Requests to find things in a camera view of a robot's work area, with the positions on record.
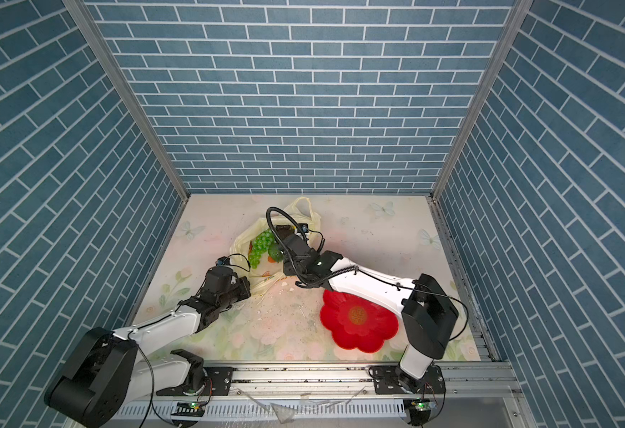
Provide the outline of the dark green fake avocado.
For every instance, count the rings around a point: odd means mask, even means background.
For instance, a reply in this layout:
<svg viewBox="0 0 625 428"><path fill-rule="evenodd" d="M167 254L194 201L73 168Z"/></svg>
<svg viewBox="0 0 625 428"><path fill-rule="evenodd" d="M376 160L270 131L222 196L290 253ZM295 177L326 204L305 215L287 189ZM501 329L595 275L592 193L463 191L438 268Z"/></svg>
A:
<svg viewBox="0 0 625 428"><path fill-rule="evenodd" d="M268 248L268 261L270 263L281 263L285 258L285 253L277 243L272 243Z"/></svg>

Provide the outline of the yellowish printed plastic bag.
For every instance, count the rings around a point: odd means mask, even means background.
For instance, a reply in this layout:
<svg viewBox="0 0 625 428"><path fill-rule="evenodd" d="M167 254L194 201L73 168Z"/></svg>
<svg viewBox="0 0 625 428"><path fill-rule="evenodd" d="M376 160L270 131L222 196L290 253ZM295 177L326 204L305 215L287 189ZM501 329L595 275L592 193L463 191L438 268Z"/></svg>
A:
<svg viewBox="0 0 625 428"><path fill-rule="evenodd" d="M310 198L299 197L283 211L297 223L307 224L311 229L321 231L321 216L313 210ZM284 255L278 249L265 217L257 219L233 241L230 253L236 255L237 272L247 277L253 295L264 294L285 277Z"/></svg>

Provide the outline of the red flower shaped plate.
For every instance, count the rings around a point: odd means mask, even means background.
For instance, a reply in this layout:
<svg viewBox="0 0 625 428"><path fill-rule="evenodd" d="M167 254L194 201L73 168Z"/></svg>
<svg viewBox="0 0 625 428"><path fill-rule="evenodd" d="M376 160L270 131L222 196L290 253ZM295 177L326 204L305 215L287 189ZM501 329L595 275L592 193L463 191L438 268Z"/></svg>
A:
<svg viewBox="0 0 625 428"><path fill-rule="evenodd" d="M341 349L376 353L398 333L396 315L375 303L331 291L323 292L322 299L319 319Z"/></svg>

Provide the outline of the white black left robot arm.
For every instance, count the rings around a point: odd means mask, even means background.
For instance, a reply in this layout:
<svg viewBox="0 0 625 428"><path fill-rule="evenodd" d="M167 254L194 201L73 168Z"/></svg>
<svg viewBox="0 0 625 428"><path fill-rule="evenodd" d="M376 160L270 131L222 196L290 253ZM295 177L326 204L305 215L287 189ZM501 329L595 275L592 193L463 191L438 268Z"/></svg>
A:
<svg viewBox="0 0 625 428"><path fill-rule="evenodd" d="M122 406L158 390L180 387L201 392L203 358L176 349L153 363L150 355L201 332L250 296L246 277L229 267L212 267L199 291L175 310L140 325L89 330L46 387L44 403L83 426L100 427Z"/></svg>

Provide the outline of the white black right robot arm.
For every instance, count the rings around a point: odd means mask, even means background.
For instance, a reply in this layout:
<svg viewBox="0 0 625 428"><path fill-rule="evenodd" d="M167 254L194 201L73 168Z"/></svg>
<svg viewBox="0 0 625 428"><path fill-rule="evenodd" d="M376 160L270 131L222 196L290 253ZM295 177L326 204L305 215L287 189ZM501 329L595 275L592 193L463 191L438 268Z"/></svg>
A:
<svg viewBox="0 0 625 428"><path fill-rule="evenodd" d="M319 318L338 347L375 353L403 329L408 344L393 380L407 392L425 389L428 369L456 335L459 300L433 276L381 274L339 253L313 249L299 235L278 240L278 247L285 272L297 277L299 287L323 289Z"/></svg>

